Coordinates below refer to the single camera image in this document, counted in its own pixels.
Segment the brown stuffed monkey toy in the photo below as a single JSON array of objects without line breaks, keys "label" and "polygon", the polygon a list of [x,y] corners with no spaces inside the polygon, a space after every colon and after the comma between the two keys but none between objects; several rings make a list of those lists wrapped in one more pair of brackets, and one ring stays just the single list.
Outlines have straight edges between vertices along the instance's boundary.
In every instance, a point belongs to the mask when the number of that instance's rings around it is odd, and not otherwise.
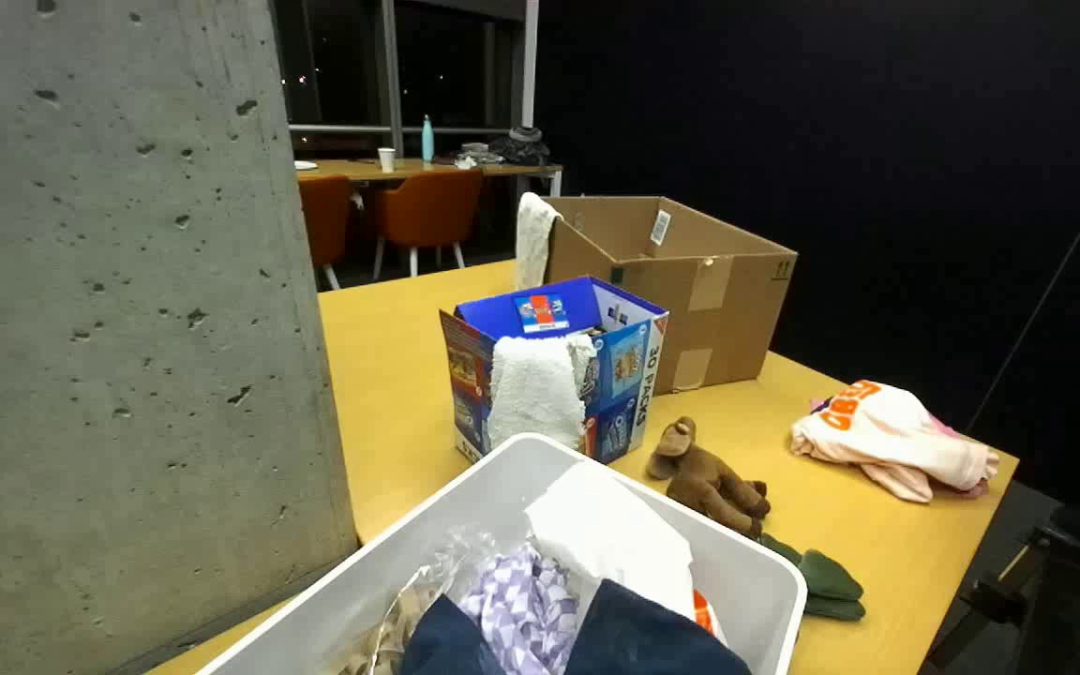
[{"label": "brown stuffed monkey toy", "polygon": [[643,462],[643,475],[665,481],[675,501],[742,537],[758,537],[771,511],[768,486],[740,475],[726,462],[705,450],[690,415],[680,415],[661,430],[661,441]]}]

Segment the white shirt with orange print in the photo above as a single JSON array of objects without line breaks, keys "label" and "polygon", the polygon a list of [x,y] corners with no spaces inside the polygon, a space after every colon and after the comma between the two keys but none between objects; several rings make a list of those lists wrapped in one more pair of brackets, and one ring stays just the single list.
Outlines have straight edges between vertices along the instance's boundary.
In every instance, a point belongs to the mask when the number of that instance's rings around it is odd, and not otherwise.
[{"label": "white shirt with orange print", "polygon": [[822,398],[787,430],[795,455],[826,463],[853,463],[898,501],[928,505],[935,486],[983,495],[998,475],[998,455],[941,425],[912,388],[853,377]]}]

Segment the white cloth in basket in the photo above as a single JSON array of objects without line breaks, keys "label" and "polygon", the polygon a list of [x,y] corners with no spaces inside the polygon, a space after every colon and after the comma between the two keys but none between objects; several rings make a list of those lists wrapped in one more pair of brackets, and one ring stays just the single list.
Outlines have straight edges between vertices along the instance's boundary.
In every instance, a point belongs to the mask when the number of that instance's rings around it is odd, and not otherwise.
[{"label": "white cloth in basket", "polygon": [[595,463],[568,463],[526,505],[531,537],[586,570],[690,617],[692,552],[638,490]]}]

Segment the white plastic laundry basket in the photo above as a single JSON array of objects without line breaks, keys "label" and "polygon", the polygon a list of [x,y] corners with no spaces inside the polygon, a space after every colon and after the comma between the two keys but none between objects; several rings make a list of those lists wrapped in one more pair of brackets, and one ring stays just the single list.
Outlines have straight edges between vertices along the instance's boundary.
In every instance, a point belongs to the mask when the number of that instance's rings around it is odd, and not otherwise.
[{"label": "white plastic laundry basket", "polygon": [[423,561],[452,541],[520,541],[527,532],[526,505],[568,467],[657,511],[690,543],[690,577],[717,611],[718,640],[745,658],[750,675],[790,675],[807,607],[807,581],[790,561],[543,436],[512,436],[468,463],[198,675],[333,675]]}]

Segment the green stuffed toy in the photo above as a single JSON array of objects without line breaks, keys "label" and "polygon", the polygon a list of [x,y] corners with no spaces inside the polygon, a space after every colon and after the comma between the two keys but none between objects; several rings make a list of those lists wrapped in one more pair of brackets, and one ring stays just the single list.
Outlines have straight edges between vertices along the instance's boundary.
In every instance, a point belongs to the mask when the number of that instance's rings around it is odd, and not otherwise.
[{"label": "green stuffed toy", "polygon": [[837,558],[812,547],[798,552],[768,532],[762,543],[802,572],[811,617],[857,622],[866,613],[862,586]]}]

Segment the white towel in blue box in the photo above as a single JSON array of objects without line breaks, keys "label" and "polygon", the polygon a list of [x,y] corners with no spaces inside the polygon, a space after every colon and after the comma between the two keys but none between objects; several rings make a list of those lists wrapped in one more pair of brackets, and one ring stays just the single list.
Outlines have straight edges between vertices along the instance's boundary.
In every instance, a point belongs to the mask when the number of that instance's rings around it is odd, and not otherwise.
[{"label": "white towel in blue box", "polygon": [[586,331],[562,336],[497,336],[491,347],[491,411],[486,441],[531,430],[560,447],[576,447],[586,428],[586,383],[591,336]]}]

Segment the white cloth on brown box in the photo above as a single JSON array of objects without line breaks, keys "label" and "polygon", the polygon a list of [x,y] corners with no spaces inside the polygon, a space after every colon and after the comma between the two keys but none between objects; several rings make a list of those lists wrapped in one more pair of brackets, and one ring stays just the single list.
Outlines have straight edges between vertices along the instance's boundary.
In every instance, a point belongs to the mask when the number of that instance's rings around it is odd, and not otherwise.
[{"label": "white cloth on brown box", "polygon": [[517,286],[520,287],[531,287],[543,282],[555,222],[560,222],[560,211],[546,197],[538,197],[535,191],[526,191],[517,197],[512,262],[517,262]]}]

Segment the middle orange chair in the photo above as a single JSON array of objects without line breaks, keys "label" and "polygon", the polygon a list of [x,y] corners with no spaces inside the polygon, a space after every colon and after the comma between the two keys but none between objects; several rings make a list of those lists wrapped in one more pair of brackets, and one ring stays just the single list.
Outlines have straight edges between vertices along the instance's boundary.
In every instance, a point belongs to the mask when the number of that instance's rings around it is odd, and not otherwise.
[{"label": "middle orange chair", "polygon": [[418,272],[423,248],[448,248],[452,262],[463,262],[461,242],[473,235],[481,191],[475,170],[415,173],[397,188],[377,188],[368,197],[373,262],[387,262],[390,242],[410,252],[410,272]]}]

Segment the orange chair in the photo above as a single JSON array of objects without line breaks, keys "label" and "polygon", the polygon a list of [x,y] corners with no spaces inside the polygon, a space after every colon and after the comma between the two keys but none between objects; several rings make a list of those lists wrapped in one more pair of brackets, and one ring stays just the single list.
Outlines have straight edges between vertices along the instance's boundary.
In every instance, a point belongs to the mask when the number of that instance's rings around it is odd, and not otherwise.
[{"label": "orange chair", "polygon": [[448,248],[452,262],[463,262],[461,242],[473,235],[481,191],[475,170],[415,173],[397,188],[377,188],[368,197],[373,262],[387,262],[390,242],[410,252],[410,272],[418,272],[423,248]]},{"label": "orange chair", "polygon": [[302,175],[300,207],[308,226],[312,267],[330,287],[338,287],[338,262],[346,257],[353,222],[353,180],[347,175]]}]

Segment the dark bag on counter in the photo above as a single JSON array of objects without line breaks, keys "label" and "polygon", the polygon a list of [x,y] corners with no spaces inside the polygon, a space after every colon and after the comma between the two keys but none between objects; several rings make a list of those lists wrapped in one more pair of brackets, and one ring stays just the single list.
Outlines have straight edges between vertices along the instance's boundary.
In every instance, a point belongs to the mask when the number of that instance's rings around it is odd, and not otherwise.
[{"label": "dark bag on counter", "polygon": [[496,137],[463,143],[461,157],[473,165],[543,165],[552,148],[538,127],[506,127]]}]

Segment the light blue water bottle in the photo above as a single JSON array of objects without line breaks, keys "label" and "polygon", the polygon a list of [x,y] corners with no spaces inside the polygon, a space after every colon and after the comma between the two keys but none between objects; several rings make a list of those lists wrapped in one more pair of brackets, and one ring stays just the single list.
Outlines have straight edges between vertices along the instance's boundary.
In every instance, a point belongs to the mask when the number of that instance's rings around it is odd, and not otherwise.
[{"label": "light blue water bottle", "polygon": [[431,122],[428,113],[423,113],[423,121],[418,121],[418,157],[423,157],[423,165],[436,160],[436,122]]}]

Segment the white paper cup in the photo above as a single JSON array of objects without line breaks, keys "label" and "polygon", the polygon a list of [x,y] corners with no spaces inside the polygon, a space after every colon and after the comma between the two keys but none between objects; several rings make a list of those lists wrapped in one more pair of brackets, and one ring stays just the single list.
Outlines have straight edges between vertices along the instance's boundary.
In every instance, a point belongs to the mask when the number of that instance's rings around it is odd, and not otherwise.
[{"label": "white paper cup", "polygon": [[377,147],[377,173],[393,173],[397,165],[397,148],[393,147]]}]

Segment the left orange chair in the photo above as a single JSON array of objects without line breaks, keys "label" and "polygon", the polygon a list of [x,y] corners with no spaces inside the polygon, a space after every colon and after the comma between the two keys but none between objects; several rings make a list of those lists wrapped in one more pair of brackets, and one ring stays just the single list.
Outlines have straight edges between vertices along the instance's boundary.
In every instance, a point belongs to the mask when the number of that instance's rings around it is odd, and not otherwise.
[{"label": "left orange chair", "polygon": [[353,180],[347,175],[302,175],[300,207],[308,226],[312,267],[330,287],[338,287],[338,262],[346,257],[353,222]]}]

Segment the purple checked cloth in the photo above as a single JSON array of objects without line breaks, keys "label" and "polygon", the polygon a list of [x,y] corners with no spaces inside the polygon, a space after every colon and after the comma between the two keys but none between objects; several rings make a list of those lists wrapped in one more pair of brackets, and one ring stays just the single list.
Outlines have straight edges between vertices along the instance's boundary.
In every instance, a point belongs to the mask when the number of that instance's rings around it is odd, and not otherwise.
[{"label": "purple checked cloth", "polygon": [[562,675],[576,632],[576,592],[531,543],[486,553],[458,592],[506,675]]}]

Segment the dark navy garment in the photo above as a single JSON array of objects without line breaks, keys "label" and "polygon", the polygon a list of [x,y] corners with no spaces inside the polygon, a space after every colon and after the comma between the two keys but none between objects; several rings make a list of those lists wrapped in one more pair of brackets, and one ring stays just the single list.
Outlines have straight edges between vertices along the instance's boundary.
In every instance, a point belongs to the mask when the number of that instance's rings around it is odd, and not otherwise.
[{"label": "dark navy garment", "polygon": [[692,617],[598,581],[590,607],[543,613],[506,602],[482,613],[436,600],[406,640],[393,675],[752,675]]}]

